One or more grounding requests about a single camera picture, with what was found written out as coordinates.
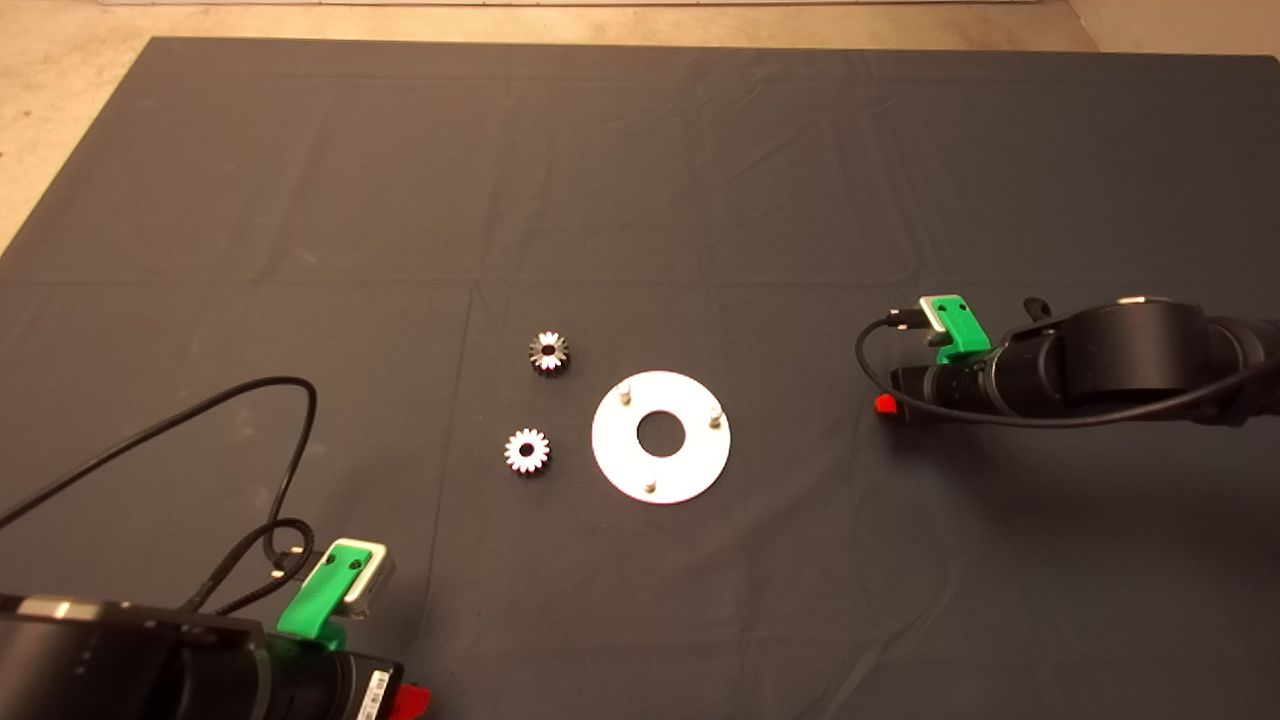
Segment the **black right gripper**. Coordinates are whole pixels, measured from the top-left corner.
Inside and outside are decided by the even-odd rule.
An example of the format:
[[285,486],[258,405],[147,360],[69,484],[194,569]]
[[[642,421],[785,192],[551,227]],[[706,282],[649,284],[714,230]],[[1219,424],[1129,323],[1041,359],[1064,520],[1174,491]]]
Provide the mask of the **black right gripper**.
[[[997,359],[998,352],[987,352],[959,363],[899,366],[890,372],[890,384],[923,404],[1000,416],[1001,410],[989,388],[989,366]],[[877,395],[876,413],[897,416],[899,401],[892,395]]]

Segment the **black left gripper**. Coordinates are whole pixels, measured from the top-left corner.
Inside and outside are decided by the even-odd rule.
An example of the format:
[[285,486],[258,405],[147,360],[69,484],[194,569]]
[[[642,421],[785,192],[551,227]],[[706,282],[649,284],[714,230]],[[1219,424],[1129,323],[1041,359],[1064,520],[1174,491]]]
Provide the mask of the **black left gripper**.
[[264,719],[419,720],[431,702],[394,660],[292,638],[269,638],[266,657]]

